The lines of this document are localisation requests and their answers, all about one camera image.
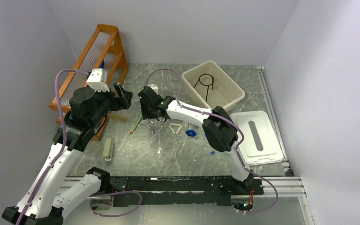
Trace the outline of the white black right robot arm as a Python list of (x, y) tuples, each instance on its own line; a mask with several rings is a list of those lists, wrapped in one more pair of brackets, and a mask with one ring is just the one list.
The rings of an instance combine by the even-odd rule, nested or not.
[(240, 152), (244, 135), (222, 107), (200, 108), (171, 96), (161, 97), (149, 86), (145, 86), (138, 97), (145, 120), (181, 120), (202, 128), (211, 148), (224, 155), (235, 180), (235, 190), (246, 194), (252, 188), (254, 175)]

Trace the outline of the black wire ring stand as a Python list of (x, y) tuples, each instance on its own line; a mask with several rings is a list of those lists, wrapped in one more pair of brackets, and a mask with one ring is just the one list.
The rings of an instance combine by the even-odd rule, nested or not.
[(209, 91), (214, 90), (214, 83), (215, 83), (215, 78), (211, 74), (204, 73), (204, 74), (201, 74), (198, 77), (198, 79), (195, 82), (193, 88), (196, 89), (196, 86), (198, 84), (200, 84), (201, 86), (206, 87), (205, 99), (204, 100), (205, 100), (205, 102), (207, 102), (208, 96), (209, 96)]

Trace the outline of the metal scissor forceps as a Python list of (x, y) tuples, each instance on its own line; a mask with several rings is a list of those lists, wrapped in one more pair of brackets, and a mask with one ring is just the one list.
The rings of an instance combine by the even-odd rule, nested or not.
[(153, 136), (155, 134), (153, 121), (151, 119), (147, 119), (147, 125), (146, 126), (150, 129), (150, 132), (151, 132), (151, 134)]

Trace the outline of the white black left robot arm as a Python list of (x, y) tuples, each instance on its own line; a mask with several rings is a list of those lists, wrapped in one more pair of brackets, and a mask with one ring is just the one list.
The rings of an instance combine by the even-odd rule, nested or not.
[(5, 208), (2, 218), (13, 225), (61, 225), (90, 195), (112, 193), (109, 172), (96, 167), (62, 195), (58, 195), (58, 190), (73, 163), (107, 121), (109, 112), (128, 109), (132, 98), (133, 93), (119, 83), (114, 90), (89, 86), (76, 89), (69, 101), (70, 111), (53, 138), (37, 178), (16, 206)]

